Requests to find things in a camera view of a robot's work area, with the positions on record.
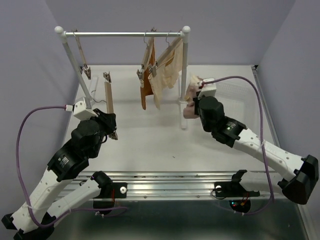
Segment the orange underwear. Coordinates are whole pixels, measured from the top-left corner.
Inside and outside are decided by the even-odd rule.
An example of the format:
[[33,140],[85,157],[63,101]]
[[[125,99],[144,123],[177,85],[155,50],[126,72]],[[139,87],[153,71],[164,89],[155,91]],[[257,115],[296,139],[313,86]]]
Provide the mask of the orange underwear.
[[[156,61],[156,50],[155,50],[155,40],[154,40],[154,45],[152,48],[152,54],[151,54],[151,59],[149,61],[149,65],[153,65]],[[144,87],[140,87],[140,99],[141,99],[141,106],[143,110],[146,110],[147,104],[146,104],[146,97],[147,96],[152,96],[153,95],[153,90],[149,81],[149,66],[146,72],[144,73]]]

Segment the pink underwear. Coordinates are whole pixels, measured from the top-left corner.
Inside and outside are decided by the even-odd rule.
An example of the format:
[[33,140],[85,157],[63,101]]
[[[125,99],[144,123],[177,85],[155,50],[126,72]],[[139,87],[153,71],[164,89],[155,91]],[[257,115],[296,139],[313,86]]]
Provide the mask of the pink underwear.
[[183,109],[183,117],[185,119],[197,119],[198,115],[195,114],[195,102],[194,98],[197,96],[197,92],[199,91],[199,83],[202,81],[202,78],[191,74],[189,85],[185,94],[185,101],[187,102],[186,107]]

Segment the beige hanger with orange underwear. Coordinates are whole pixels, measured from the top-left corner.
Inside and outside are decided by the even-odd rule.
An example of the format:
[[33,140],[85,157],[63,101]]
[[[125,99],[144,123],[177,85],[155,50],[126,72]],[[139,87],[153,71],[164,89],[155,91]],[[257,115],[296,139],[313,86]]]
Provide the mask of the beige hanger with orange underwear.
[[144,73],[146,72],[146,70],[148,70],[148,66],[150,64],[150,60],[151,60],[151,56],[152,56],[152,50],[153,50],[153,46],[154,46],[154,37],[150,37],[148,39],[148,42],[146,42],[145,41],[145,36],[146,36],[146,33],[144,34],[144,37],[143,37],[143,41],[144,41],[144,43],[146,43],[146,48],[145,48],[145,51],[144,51],[144,55],[143,55],[143,58],[142,58],[140,69],[138,69],[136,71],[136,74],[138,76],[141,88],[144,87]]

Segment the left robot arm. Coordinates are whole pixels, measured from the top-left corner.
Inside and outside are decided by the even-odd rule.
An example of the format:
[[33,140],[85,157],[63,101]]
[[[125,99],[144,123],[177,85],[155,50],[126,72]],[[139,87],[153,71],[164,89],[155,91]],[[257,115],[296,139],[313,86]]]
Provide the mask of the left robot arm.
[[101,145],[116,129],[116,115],[95,108],[50,159],[31,194],[27,193],[21,171],[17,171],[25,203],[1,220],[6,229],[16,231],[15,240],[46,240],[66,215],[78,212],[89,199],[111,193],[112,180],[97,171],[78,189],[57,200],[60,192],[89,166],[89,160],[99,155]]

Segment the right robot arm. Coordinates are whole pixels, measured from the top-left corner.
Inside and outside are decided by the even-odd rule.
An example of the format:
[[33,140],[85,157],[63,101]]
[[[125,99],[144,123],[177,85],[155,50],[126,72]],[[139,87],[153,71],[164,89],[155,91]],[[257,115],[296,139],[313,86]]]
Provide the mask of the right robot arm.
[[307,204],[319,180],[316,157],[292,154],[264,140],[245,124],[227,117],[223,104],[213,96],[194,100],[194,112],[200,117],[205,132],[217,142],[261,161],[266,170],[276,171],[280,175],[277,186],[281,193],[296,204]]

